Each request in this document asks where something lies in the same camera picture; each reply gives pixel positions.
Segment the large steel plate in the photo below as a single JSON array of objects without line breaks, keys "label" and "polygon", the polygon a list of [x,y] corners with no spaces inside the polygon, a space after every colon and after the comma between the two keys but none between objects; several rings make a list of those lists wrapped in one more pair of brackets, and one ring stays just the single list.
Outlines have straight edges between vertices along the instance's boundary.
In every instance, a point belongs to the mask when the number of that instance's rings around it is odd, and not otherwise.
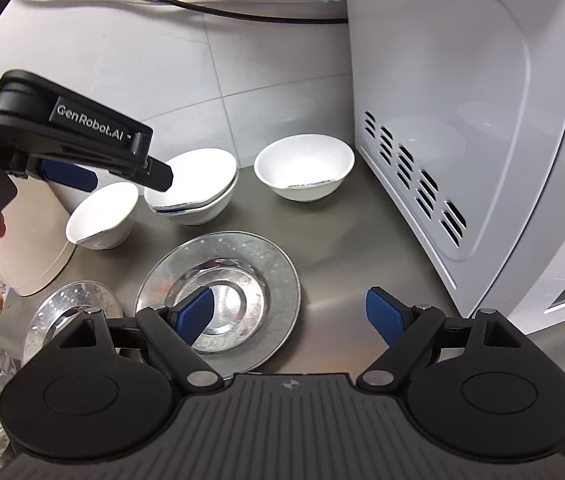
[{"label": "large steel plate", "polygon": [[172,250],[142,283],[136,309],[174,307],[200,287],[212,290],[215,311],[192,349],[226,379],[268,361],[299,317],[301,284],[291,259],[265,237],[240,231]]}]

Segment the beige electric kettle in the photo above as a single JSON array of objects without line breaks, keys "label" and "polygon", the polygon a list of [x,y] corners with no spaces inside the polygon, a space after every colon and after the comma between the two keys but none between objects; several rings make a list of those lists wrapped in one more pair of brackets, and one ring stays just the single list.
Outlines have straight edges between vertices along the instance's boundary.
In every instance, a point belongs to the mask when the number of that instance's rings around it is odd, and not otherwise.
[{"label": "beige electric kettle", "polygon": [[30,296],[60,273],[75,246],[64,234],[69,213],[51,186],[33,178],[13,183],[18,194],[2,213],[0,277],[18,294]]}]

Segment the white microwave oven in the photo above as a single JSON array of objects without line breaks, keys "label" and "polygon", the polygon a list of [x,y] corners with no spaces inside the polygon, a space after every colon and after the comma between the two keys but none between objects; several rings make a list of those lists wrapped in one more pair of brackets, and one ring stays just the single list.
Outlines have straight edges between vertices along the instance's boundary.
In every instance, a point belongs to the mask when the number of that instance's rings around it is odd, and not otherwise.
[{"label": "white microwave oven", "polygon": [[355,142],[460,314],[565,321],[565,0],[347,0]]}]

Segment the small white bowl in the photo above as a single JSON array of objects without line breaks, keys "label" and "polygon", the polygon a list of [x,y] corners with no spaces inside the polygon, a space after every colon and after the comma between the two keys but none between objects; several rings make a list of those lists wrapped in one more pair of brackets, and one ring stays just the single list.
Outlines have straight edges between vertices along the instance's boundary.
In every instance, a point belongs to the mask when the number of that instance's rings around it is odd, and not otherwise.
[{"label": "small white bowl", "polygon": [[87,196],[66,224],[66,239],[91,250],[120,246],[133,231],[139,191],[130,182],[116,182]]}]

